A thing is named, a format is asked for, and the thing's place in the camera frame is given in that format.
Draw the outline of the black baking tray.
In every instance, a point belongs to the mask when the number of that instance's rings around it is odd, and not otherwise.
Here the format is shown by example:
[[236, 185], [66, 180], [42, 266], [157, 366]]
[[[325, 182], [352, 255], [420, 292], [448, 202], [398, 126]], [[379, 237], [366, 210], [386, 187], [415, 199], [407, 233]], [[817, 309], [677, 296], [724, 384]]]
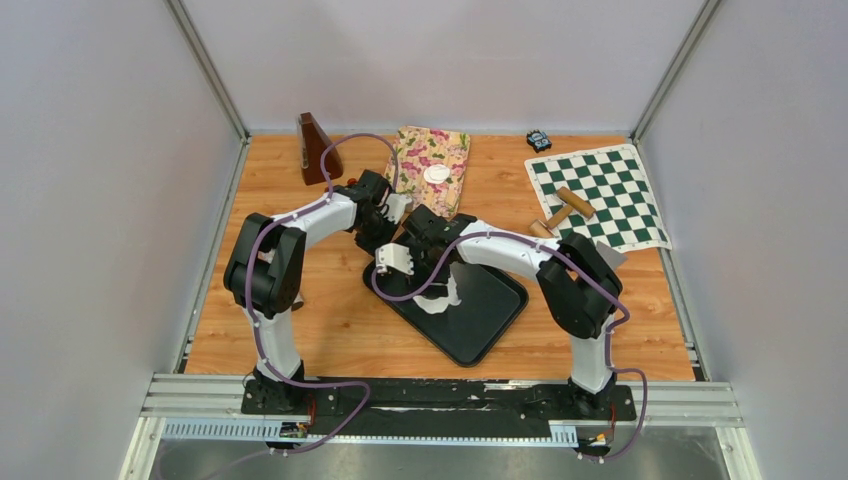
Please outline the black baking tray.
[[[448, 230], [450, 243], [458, 236], [453, 227]], [[414, 275], [395, 270], [377, 276], [377, 286], [390, 296], [401, 296], [417, 289], [430, 276], [433, 265], [414, 265]], [[452, 362], [461, 367], [473, 367], [481, 362], [528, 303], [528, 293], [521, 283], [493, 267], [463, 263], [458, 251], [442, 266], [442, 273], [453, 274], [462, 303], [445, 313], [429, 315], [419, 309], [413, 299], [395, 302], [387, 300], [397, 315], [430, 341]]]

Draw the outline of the wooden pastry roller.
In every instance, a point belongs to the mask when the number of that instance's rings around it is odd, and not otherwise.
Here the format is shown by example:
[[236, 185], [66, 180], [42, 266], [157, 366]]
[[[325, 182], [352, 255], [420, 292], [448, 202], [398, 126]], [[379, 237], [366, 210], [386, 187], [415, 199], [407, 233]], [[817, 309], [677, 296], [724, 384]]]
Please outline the wooden pastry roller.
[[534, 236], [553, 238], [559, 226], [574, 212], [579, 213], [586, 219], [592, 218], [596, 213], [596, 209], [587, 200], [584, 200], [566, 187], [559, 188], [556, 191], [556, 195], [562, 202], [561, 208], [550, 218], [544, 221], [534, 220], [530, 224], [529, 230]]

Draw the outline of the wooden handled metal scraper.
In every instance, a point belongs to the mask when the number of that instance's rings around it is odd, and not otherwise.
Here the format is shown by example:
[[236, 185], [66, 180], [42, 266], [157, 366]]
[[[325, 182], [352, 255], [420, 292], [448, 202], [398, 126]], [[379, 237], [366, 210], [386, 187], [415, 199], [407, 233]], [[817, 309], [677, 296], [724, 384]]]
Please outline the wooden handled metal scraper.
[[625, 254], [618, 252], [601, 241], [597, 241], [595, 247], [600, 257], [612, 271], [618, 270], [628, 260]]

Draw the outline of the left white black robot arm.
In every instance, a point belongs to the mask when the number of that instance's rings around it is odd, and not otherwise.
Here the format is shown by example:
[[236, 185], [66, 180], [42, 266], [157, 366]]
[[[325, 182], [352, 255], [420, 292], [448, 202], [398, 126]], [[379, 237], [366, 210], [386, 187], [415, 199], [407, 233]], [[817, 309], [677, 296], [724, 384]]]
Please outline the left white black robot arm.
[[380, 174], [366, 170], [348, 186], [332, 184], [318, 200], [275, 216], [246, 217], [223, 276], [223, 284], [248, 318], [258, 359], [257, 383], [283, 413], [306, 400], [304, 363], [294, 342], [292, 313], [301, 292], [307, 251], [337, 232], [353, 234], [368, 254], [394, 236], [410, 197]]

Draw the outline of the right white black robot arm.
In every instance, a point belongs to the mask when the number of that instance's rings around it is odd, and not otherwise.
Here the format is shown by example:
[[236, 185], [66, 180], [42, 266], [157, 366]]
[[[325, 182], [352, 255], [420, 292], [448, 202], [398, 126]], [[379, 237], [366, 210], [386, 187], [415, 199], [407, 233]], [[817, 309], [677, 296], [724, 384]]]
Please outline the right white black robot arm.
[[534, 281], [555, 323], [571, 341], [571, 403], [584, 417], [596, 417], [611, 403], [616, 374], [611, 365], [610, 331], [617, 313], [621, 280], [586, 236], [560, 240], [497, 228], [473, 216], [452, 220], [416, 208], [402, 223], [400, 242], [412, 262], [413, 298], [424, 309], [454, 306], [459, 290], [450, 266], [493, 267]]

